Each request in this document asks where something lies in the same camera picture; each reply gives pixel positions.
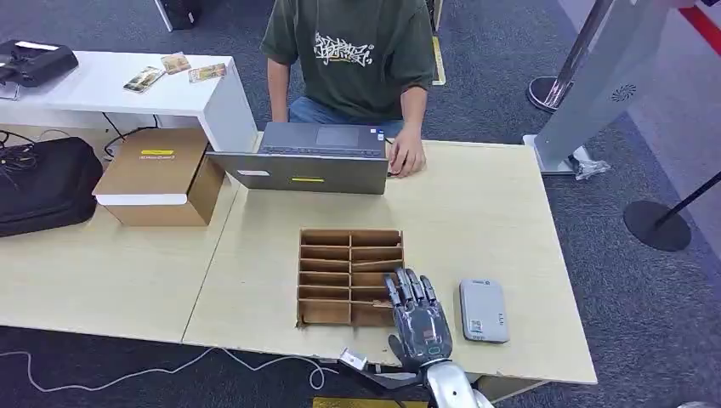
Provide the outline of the person's left hand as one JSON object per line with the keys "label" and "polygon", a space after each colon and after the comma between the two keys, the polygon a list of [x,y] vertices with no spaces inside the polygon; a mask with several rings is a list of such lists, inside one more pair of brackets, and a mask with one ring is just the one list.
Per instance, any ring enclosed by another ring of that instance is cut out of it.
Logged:
{"label": "person's left hand", "polygon": [[414,175],[424,170],[426,161],[421,128],[417,125],[404,125],[390,146],[390,175],[396,178]]}

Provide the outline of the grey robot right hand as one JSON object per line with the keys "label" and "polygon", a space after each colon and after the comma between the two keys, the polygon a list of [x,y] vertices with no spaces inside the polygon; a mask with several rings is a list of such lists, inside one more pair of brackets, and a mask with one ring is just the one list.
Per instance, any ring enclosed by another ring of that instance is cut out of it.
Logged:
{"label": "grey robot right hand", "polygon": [[409,371],[451,358],[453,341],[446,314],[430,279],[412,269],[383,275],[397,333],[389,335],[391,351]]}

